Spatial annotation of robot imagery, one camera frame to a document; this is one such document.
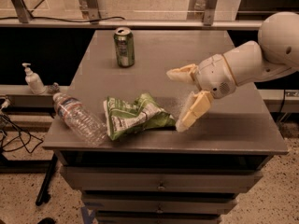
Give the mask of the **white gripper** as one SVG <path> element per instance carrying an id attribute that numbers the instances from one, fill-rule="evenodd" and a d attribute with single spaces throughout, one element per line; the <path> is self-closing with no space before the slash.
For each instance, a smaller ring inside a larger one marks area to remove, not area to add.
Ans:
<path id="1" fill-rule="evenodd" d="M 215 99 L 223 98 L 236 90 L 236 84 L 223 55 L 216 54 L 198 64 L 194 63 L 168 70 L 173 81 L 197 85 L 198 93 L 189 94 L 178 116 L 176 130 L 187 131 L 211 107 Z"/>

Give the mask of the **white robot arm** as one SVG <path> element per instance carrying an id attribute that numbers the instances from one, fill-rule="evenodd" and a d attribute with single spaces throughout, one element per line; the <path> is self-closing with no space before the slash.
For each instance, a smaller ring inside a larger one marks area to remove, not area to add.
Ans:
<path id="1" fill-rule="evenodd" d="M 183 106 L 176 129 L 188 130 L 211 107 L 250 82 L 264 82 L 299 70 L 299 15 L 279 12 L 268 17 L 258 31 L 258 40 L 246 42 L 199 64 L 188 64 L 166 72 L 179 82 L 196 86 Z"/>

